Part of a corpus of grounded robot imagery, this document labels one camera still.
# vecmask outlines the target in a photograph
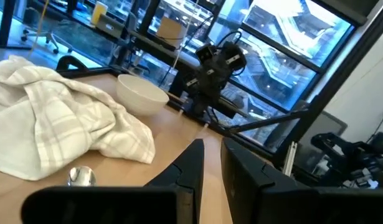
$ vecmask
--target office chair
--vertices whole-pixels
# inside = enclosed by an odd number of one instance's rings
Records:
[[[38,20],[40,19],[40,12],[34,9],[33,7],[28,7],[25,11],[24,17],[36,17]],[[61,20],[61,21],[54,21],[54,23],[49,27],[47,31],[41,32],[39,34],[39,37],[45,37],[46,38],[46,44],[48,44],[50,41],[54,44],[55,49],[53,50],[53,53],[58,54],[59,53],[59,46],[57,44],[57,41],[60,42],[60,44],[66,46],[68,48],[68,53],[72,52],[72,45],[70,45],[68,42],[63,40],[61,37],[58,37],[53,34],[53,30],[56,27],[61,26],[67,26],[69,24],[68,20]],[[37,35],[37,29],[33,27],[27,27],[23,30],[23,36],[21,37],[22,41],[26,41],[28,37],[35,37]]]

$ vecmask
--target cardboard box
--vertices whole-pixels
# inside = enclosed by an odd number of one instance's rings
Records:
[[[184,34],[186,34],[186,28],[182,24],[168,17],[163,17],[156,36],[178,49],[183,42]]]

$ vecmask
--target black equipment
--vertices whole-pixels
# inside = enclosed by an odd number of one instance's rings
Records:
[[[222,141],[221,161],[234,224],[383,223],[383,189],[310,188],[230,138]],[[21,218],[25,224],[199,223],[203,170],[198,139],[144,187],[47,188],[27,197]]]
[[[311,144],[329,157],[329,170],[320,178],[320,186],[342,186],[349,180],[356,182],[359,187],[369,187],[363,173],[367,169],[371,179],[383,187],[383,147],[364,142],[347,142],[333,133],[317,134],[311,139]],[[334,149],[335,146],[340,147],[343,155]]]
[[[196,55],[201,66],[183,76],[189,99],[182,107],[201,117],[208,106],[219,104],[221,90],[235,71],[246,66],[247,60],[240,47],[231,42],[225,42],[222,47],[207,44]]]
[[[383,223],[383,189],[310,188],[230,138],[221,157],[234,224]]]
[[[204,180],[204,142],[196,139],[144,187],[49,187],[28,196],[28,223],[197,224]]]

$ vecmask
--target yellow container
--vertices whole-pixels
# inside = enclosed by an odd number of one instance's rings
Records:
[[[96,25],[98,22],[98,19],[100,18],[100,15],[101,14],[105,15],[107,10],[108,10],[107,5],[105,5],[104,3],[99,2],[99,1],[96,2],[96,6],[94,7],[92,19],[90,20],[90,22],[92,24]]]

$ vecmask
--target white towel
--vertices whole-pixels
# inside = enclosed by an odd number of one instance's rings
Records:
[[[150,164],[151,130],[112,97],[49,68],[0,62],[0,171],[39,180],[89,149]]]

